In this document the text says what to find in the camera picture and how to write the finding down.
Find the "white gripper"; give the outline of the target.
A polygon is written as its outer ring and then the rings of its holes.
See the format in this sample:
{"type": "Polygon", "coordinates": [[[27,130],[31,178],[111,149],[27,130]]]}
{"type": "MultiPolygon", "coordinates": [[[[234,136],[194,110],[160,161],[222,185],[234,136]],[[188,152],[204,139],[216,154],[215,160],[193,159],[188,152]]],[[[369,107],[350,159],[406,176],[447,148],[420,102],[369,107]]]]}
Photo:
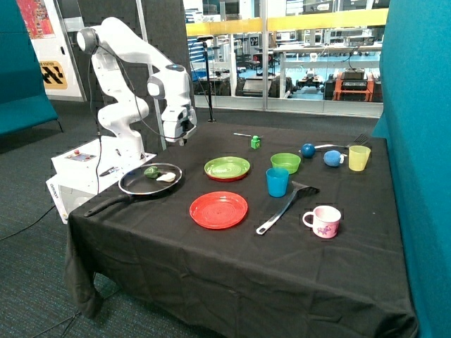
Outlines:
{"type": "Polygon", "coordinates": [[[185,140],[197,130],[197,116],[191,105],[167,106],[161,115],[163,135],[167,142],[185,145],[185,140]]]}

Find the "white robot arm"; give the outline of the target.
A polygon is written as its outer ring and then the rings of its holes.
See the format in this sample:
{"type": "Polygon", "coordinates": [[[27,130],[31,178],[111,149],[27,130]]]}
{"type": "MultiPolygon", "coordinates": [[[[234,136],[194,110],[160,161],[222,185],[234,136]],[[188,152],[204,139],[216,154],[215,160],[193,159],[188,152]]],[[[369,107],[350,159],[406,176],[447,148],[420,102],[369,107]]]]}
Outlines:
{"type": "Polygon", "coordinates": [[[130,124],[149,114],[146,101],[133,93],[119,63],[142,63],[155,67],[147,90],[157,100],[164,100],[161,115],[163,135],[168,142],[184,142],[197,129],[197,117],[190,97],[191,79],[182,65],[173,63],[157,48],[139,38],[124,22],[109,17],[100,25],[85,27],[77,33],[79,47],[91,56],[94,72],[103,93],[116,102],[100,109],[102,127],[112,131],[123,160],[144,158],[142,136],[130,124]]]}

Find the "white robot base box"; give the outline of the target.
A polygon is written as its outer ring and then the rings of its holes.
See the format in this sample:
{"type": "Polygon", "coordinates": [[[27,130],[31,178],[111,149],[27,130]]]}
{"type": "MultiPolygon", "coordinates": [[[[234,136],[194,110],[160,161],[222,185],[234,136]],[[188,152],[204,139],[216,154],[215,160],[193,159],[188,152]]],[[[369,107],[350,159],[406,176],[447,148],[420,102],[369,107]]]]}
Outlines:
{"type": "Polygon", "coordinates": [[[118,183],[128,171],[146,163],[154,154],[132,159],[119,147],[115,137],[103,136],[53,157],[56,174],[47,188],[64,224],[68,216],[98,193],[118,183]]]}

